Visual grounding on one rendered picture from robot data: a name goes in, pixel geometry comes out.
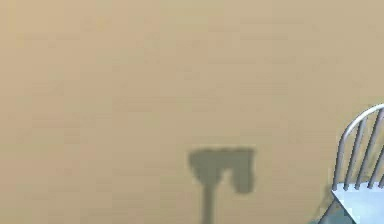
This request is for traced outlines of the grey spindle-back chair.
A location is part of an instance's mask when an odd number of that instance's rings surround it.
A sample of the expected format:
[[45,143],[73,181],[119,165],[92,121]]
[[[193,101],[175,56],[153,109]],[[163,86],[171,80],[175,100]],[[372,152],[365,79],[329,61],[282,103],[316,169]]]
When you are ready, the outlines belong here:
[[[363,133],[369,116],[377,113],[373,130],[367,148],[364,152],[361,166],[358,168],[356,181],[352,183],[352,171],[356,164]],[[354,118],[341,135],[335,160],[330,192],[333,200],[327,207],[317,224],[384,224],[384,173],[377,181],[378,173],[384,168],[384,144],[374,163],[374,169],[365,182],[363,173],[368,165],[369,156],[380,135],[381,125],[384,123],[384,103],[374,105]],[[353,148],[348,160],[345,177],[339,182],[346,142],[354,129],[357,129]]]

